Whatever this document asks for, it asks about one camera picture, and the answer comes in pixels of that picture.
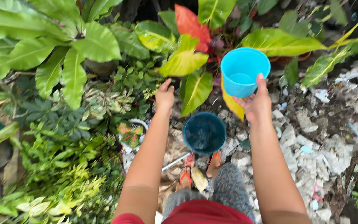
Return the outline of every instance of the red leaf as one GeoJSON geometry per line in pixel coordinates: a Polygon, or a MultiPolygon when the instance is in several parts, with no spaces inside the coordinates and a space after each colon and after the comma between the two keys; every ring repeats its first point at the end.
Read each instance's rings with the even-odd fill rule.
{"type": "Polygon", "coordinates": [[[211,43],[207,25],[201,25],[197,15],[184,6],[175,4],[175,14],[179,33],[189,34],[192,38],[197,37],[200,43],[196,46],[196,50],[207,52],[208,44],[211,43]]]}

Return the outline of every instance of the person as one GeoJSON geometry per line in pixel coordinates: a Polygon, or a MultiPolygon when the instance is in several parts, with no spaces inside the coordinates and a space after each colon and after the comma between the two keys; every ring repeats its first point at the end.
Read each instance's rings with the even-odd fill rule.
{"type": "MultiPolygon", "coordinates": [[[[311,224],[303,199],[292,180],[272,126],[271,99],[262,74],[258,90],[234,100],[244,108],[251,124],[251,154],[256,197],[264,224],[311,224]]],[[[112,224],[153,224],[158,202],[169,117],[174,87],[168,79],[156,92],[157,109],[128,170],[112,224]]],[[[220,151],[214,153],[206,170],[214,180],[212,201],[192,191],[190,169],[181,173],[182,189],[172,193],[165,206],[162,224],[251,224],[252,208],[237,168],[221,166],[220,151]]]]}

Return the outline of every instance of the red shirt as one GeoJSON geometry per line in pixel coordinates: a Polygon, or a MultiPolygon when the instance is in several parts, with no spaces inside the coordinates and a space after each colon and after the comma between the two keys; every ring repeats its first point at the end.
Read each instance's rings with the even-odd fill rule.
{"type": "MultiPolygon", "coordinates": [[[[177,206],[162,224],[253,224],[251,219],[241,212],[223,204],[200,199],[186,201],[177,206]]],[[[134,214],[122,214],[111,224],[144,224],[134,214]]]]}

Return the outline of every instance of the foot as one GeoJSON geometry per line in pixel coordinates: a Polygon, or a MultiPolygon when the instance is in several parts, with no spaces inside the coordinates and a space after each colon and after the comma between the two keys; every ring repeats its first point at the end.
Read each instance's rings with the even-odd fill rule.
{"type": "Polygon", "coordinates": [[[211,178],[214,177],[214,175],[216,175],[218,172],[217,170],[219,170],[219,163],[220,163],[220,158],[219,156],[214,156],[212,155],[212,160],[206,170],[206,176],[211,178]]]}
{"type": "Polygon", "coordinates": [[[182,189],[191,189],[191,180],[187,176],[183,176],[185,175],[185,173],[188,173],[190,177],[190,167],[185,167],[180,172],[180,178],[181,178],[180,185],[182,189]]]}

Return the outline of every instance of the blue bucket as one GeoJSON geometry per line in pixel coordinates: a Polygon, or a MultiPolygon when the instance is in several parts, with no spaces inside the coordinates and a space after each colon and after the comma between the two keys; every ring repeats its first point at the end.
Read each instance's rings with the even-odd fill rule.
{"type": "Polygon", "coordinates": [[[211,155],[226,140],[226,126],[213,113],[200,112],[189,118],[183,126],[186,145],[198,155],[211,155]]]}
{"type": "Polygon", "coordinates": [[[256,49],[241,47],[227,53],[220,64],[223,87],[227,94],[244,98],[253,94],[258,87],[259,73],[266,79],[270,72],[270,61],[256,49]]]}

